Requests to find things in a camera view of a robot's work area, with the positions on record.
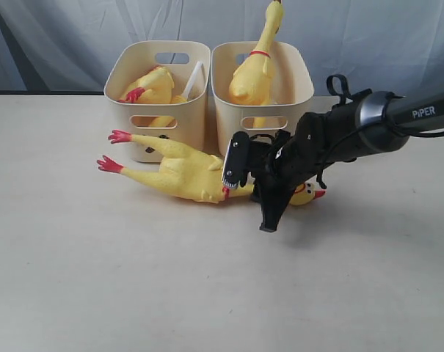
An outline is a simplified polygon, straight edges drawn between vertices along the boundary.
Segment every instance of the white fabric backdrop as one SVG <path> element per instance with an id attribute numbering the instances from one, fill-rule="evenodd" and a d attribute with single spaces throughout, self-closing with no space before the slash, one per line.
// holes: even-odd
<path id="1" fill-rule="evenodd" d="M 270 0 L 0 0 L 0 12 L 51 89 L 102 90 L 139 40 L 211 48 L 256 40 Z M 283 0 L 277 40 L 302 53 L 316 94 L 344 73 L 352 91 L 406 94 L 444 81 L 444 0 Z"/>

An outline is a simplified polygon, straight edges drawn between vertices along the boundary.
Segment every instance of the white table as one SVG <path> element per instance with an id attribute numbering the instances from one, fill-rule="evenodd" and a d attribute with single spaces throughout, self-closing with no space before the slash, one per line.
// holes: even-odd
<path id="1" fill-rule="evenodd" d="M 268 234 L 99 172 L 157 169 L 104 99 L 0 96 L 0 352 L 444 351 L 444 139 L 335 165 Z"/>

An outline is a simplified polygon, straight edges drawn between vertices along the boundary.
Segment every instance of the cream plastic basket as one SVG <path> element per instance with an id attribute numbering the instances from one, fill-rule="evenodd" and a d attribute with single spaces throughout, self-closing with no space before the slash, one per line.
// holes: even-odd
<path id="1" fill-rule="evenodd" d="M 187 63 L 161 63 L 159 55 L 174 57 L 185 54 Z M 132 104 L 117 100 L 131 82 L 146 74 L 156 65 L 170 69 L 175 88 L 174 95 L 180 95 L 196 65 L 203 63 L 197 75 L 187 103 L 179 104 Z M 135 134 L 157 136 L 183 142 L 198 150 L 204 147 L 205 111 L 207 106 L 208 77 L 210 73 L 211 50 L 202 43 L 180 40 L 149 40 L 134 43 L 120 55 L 112 69 L 106 85 L 106 96 L 115 116 L 116 129 Z M 149 128 L 150 121 L 157 116 L 172 116 L 175 119 L 166 128 Z M 137 143 L 125 145 L 129 157 L 135 161 L 158 163 L 162 155 Z"/>
<path id="2" fill-rule="evenodd" d="M 243 57 L 257 42 L 234 42 L 217 46 L 212 52 L 211 84 L 214 92 L 219 151 L 225 156 L 228 143 L 235 132 L 249 135 L 277 130 L 295 132 L 296 124 L 309 109 L 314 88 L 300 52 L 287 43 L 274 42 L 270 56 L 275 66 L 272 100 L 269 106 L 240 106 L 228 100 L 228 87 L 233 73 Z M 268 117 L 264 128 L 252 128 L 254 117 Z"/>

